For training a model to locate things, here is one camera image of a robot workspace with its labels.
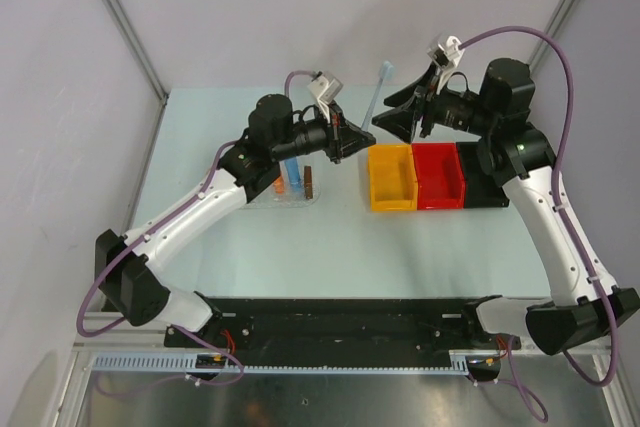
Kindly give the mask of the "grey toothbrush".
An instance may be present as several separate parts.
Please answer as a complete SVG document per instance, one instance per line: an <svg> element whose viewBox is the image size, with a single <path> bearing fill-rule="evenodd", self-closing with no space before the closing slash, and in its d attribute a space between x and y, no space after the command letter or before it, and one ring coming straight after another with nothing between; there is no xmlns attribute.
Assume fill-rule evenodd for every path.
<svg viewBox="0 0 640 427"><path fill-rule="evenodd" d="M361 124L361 129L363 131L369 130L369 127L371 125L371 120L374 114L374 110L377 105L382 87L384 86L385 82L388 81L393 76L394 69L395 67L390 61L385 60L381 64L378 72L378 81L377 81L374 93L372 95L371 101L369 103L369 106L367 108L367 111L365 113L364 119Z"/></svg>

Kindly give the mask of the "brown wooden block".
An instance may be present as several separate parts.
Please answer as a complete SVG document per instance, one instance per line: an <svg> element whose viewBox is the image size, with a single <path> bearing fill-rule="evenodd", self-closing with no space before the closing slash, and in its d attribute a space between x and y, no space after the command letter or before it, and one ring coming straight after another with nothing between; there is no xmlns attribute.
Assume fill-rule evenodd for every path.
<svg viewBox="0 0 640 427"><path fill-rule="evenodd" d="M303 186L304 186L305 199L312 200L314 198L314 187L313 187L313 170L310 165L304 166Z"/></svg>

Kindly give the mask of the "blue toothpaste tube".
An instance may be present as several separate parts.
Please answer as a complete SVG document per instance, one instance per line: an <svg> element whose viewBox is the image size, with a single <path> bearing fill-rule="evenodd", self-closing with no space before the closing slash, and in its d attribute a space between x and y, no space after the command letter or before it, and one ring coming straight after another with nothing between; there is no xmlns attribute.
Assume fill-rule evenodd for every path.
<svg viewBox="0 0 640 427"><path fill-rule="evenodd" d="M301 193L304 190L302 178L300 176L299 164L296 158L290 158L284 161L287 172L287 178L291 191Z"/></svg>

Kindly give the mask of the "clear plastic tray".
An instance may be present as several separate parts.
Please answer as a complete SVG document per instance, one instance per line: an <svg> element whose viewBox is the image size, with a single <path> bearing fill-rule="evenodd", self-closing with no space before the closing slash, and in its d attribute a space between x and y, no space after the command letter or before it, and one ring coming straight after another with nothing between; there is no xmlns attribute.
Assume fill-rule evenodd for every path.
<svg viewBox="0 0 640 427"><path fill-rule="evenodd" d="M300 192L285 190L284 193L278 194L275 187L270 186L253 201L242 207L242 210L305 208L317 202L322 191L316 183L313 183L310 193L311 196L307 197L307 189L303 187Z"/></svg>

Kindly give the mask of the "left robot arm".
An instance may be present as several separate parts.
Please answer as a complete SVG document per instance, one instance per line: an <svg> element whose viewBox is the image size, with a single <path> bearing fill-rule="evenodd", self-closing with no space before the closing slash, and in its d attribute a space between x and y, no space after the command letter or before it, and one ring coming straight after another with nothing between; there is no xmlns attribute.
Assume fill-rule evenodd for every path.
<svg viewBox="0 0 640 427"><path fill-rule="evenodd" d="M202 181L144 226L95 243L98 289L134 327L158 320L177 325L197 345L214 344L221 323L205 297L163 283L161 273L191 241L248 205L280 175L281 162L315 152L340 163L373 146L375 137L348 121L339 105L313 105L303 120L283 94L260 98L241 137L221 146Z"/></svg>

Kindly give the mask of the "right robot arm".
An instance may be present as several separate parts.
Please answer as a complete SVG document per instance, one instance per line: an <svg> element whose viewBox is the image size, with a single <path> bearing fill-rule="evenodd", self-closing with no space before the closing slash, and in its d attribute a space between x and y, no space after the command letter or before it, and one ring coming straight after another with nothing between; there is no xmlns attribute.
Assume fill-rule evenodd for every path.
<svg viewBox="0 0 640 427"><path fill-rule="evenodd" d="M434 125L478 136L482 173L520 214L544 266L550 297L527 304L491 297L461 323L463 340L484 348L497 333L528 337L547 355L602 338L639 309L639 295L622 288L586 240L562 182L552 179L556 155L528 120L535 92L527 64L489 63L479 92L449 89L437 63L384 101L372 123L405 143Z"/></svg>

